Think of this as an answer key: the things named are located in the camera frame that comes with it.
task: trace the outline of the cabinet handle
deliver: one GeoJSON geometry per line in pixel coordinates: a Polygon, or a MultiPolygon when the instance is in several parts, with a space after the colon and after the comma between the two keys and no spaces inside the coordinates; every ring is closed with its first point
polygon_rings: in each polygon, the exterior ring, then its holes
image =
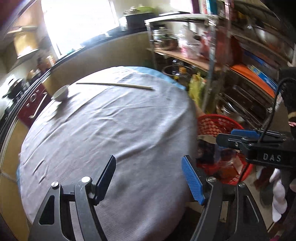
{"type": "Polygon", "coordinates": [[[33,94],[33,95],[31,95],[31,97],[30,97],[30,101],[31,101],[31,102],[34,102],[34,101],[36,100],[36,98],[37,98],[37,94],[33,94]]]}
{"type": "Polygon", "coordinates": [[[35,117],[36,117],[36,115],[37,115],[37,112],[39,111],[39,109],[40,109],[40,107],[41,107],[41,105],[42,105],[43,101],[45,100],[45,98],[46,98],[46,96],[47,96],[47,92],[44,92],[43,94],[44,94],[44,97],[43,97],[43,99],[41,100],[40,104],[38,105],[38,107],[37,107],[37,109],[36,109],[36,111],[35,111],[34,115],[31,115],[31,116],[29,116],[29,118],[30,118],[30,119],[33,119],[33,118],[35,118],[35,117]]]}

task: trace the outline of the black cable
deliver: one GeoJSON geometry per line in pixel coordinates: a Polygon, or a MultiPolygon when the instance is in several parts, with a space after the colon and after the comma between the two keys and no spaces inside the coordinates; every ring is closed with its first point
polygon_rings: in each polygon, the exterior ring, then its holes
{"type": "MultiPolygon", "coordinates": [[[[262,132],[262,134],[261,134],[261,136],[260,136],[258,142],[261,142],[261,141],[262,141],[263,137],[265,136],[267,130],[268,130],[269,127],[270,127],[270,124],[271,124],[272,119],[273,119],[273,117],[274,117],[275,107],[276,107],[276,100],[277,100],[277,97],[278,97],[278,95],[279,95],[279,92],[280,92],[281,86],[282,86],[285,82],[287,82],[288,80],[294,80],[294,81],[296,81],[296,80],[293,79],[293,78],[286,77],[286,78],[283,78],[283,79],[279,82],[279,85],[278,85],[278,87],[277,87],[277,89],[276,89],[276,95],[275,95],[275,97],[274,97],[274,102],[273,102],[273,105],[272,105],[272,110],[271,110],[271,113],[270,113],[270,115],[269,115],[268,123],[267,123],[266,127],[264,128],[264,130],[263,130],[263,132],[262,132]]],[[[238,181],[238,183],[240,183],[240,182],[242,181],[242,178],[243,178],[244,174],[246,173],[247,169],[249,168],[249,165],[250,165],[250,163],[247,163],[246,167],[245,167],[244,170],[242,171],[242,174],[241,174],[240,177],[239,177],[239,181],[238,181]]]]}
{"type": "Polygon", "coordinates": [[[271,110],[271,113],[270,113],[270,115],[269,115],[270,117],[269,117],[268,123],[267,123],[266,127],[264,128],[264,131],[262,132],[262,134],[261,134],[261,136],[260,136],[258,142],[261,142],[261,141],[262,141],[262,139],[263,139],[263,137],[265,136],[265,134],[266,134],[268,128],[270,127],[270,124],[271,124],[272,119],[273,119],[273,117],[274,117],[274,112],[275,112],[275,107],[276,107],[276,99],[277,99],[277,97],[278,97],[278,95],[279,95],[279,91],[280,91],[280,89],[281,89],[281,86],[282,86],[285,82],[287,82],[288,80],[294,80],[294,81],[296,81],[296,80],[293,79],[293,78],[286,77],[286,78],[283,78],[283,79],[279,82],[278,88],[276,89],[276,96],[274,97],[274,103],[273,103],[273,106],[272,106],[272,110],[271,110]]]}

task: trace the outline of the white cloth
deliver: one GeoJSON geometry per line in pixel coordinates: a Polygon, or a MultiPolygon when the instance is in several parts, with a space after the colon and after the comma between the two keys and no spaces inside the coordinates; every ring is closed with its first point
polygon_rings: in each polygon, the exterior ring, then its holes
{"type": "MultiPolygon", "coordinates": [[[[269,182],[274,182],[272,192],[274,194],[272,200],[272,219],[276,223],[281,219],[281,215],[287,210],[287,201],[286,201],[286,191],[285,187],[281,183],[281,173],[279,169],[274,169],[273,174],[271,175],[269,182]]],[[[296,180],[293,180],[290,184],[290,188],[295,192],[294,183],[296,180]]]]}
{"type": "MultiPolygon", "coordinates": [[[[68,99],[50,102],[27,134],[20,154],[20,190],[33,222],[50,184],[93,176],[102,160],[117,166],[105,199],[95,207],[109,241],[164,240],[180,221],[190,190],[181,157],[196,157],[197,121],[187,93],[163,79],[113,67],[69,87],[68,99]]],[[[82,240],[76,212],[76,240],[82,240]]]]}

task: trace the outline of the bright window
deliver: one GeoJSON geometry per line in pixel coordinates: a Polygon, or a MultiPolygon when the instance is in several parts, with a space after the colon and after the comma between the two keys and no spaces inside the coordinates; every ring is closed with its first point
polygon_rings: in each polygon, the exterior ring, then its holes
{"type": "Polygon", "coordinates": [[[42,0],[46,28],[60,58],[81,43],[118,27],[110,0],[42,0]]]}

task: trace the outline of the maroon cabinet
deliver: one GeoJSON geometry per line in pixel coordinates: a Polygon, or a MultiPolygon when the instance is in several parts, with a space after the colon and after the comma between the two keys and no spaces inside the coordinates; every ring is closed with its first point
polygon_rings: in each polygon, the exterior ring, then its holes
{"type": "Polygon", "coordinates": [[[45,87],[40,84],[29,96],[17,117],[27,126],[31,127],[41,111],[51,101],[51,96],[47,93],[45,87]]]}

